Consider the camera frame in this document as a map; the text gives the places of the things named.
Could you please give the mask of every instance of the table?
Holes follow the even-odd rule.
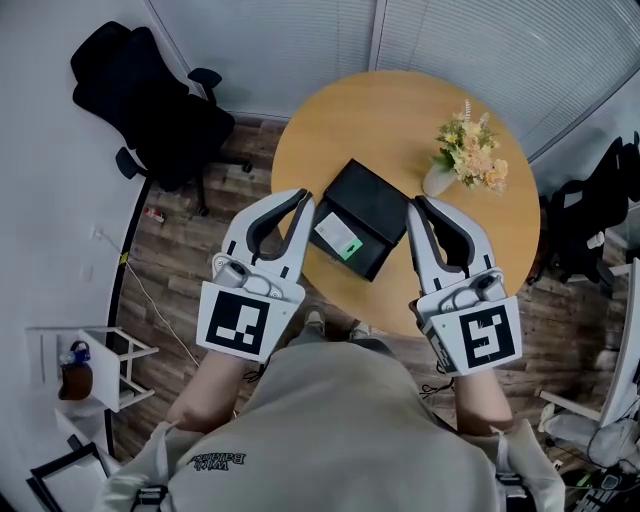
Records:
[[[456,182],[439,199],[453,204],[484,227],[509,295],[531,269],[540,231],[536,185],[525,155],[507,127],[478,100],[450,83],[421,73],[376,71],[342,79],[309,98],[291,119],[273,164],[272,192],[310,190],[316,203],[344,165],[355,158],[409,197],[421,185],[438,154],[438,127],[464,110],[473,119],[491,114],[489,128],[509,162],[508,190],[500,197]],[[285,233],[291,217],[280,225]],[[329,301],[358,320],[387,332],[419,336],[407,304],[420,283],[405,236],[373,283],[309,245],[303,273]]]

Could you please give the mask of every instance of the beige shirt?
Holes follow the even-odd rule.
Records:
[[[518,473],[543,480],[538,510],[562,510],[561,480],[528,423],[474,442],[436,426],[398,361],[348,343],[301,345],[274,354],[240,416],[215,432],[160,425],[95,510],[129,510],[132,489],[166,479],[163,510],[497,511],[507,444]]]

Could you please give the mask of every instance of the strap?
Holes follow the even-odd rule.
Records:
[[[155,510],[159,512],[160,504],[169,493],[167,487],[169,484],[169,456],[167,453],[166,430],[160,434],[160,439],[156,447],[155,463],[159,481],[164,482],[164,485],[154,485],[152,487],[138,489],[130,512],[133,512],[138,506],[145,505],[155,506]]]
[[[536,502],[519,475],[496,474],[496,479],[504,486],[507,512],[536,512]]]
[[[164,497],[169,492],[166,485],[156,485],[155,487],[143,487],[138,489],[136,498],[131,506],[131,512],[133,512],[138,506],[151,505],[155,506],[156,510],[160,510],[160,503],[164,500]]]

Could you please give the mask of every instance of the wall outlet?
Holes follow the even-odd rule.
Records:
[[[91,235],[89,236],[89,238],[91,240],[101,240],[102,239],[102,226],[100,226],[99,224],[93,224],[91,226]]]

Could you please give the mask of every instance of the window blinds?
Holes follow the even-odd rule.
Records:
[[[635,0],[387,0],[376,69],[459,85],[531,156],[639,58]]]
[[[151,0],[188,66],[220,73],[226,110],[290,117],[365,71],[375,0]]]

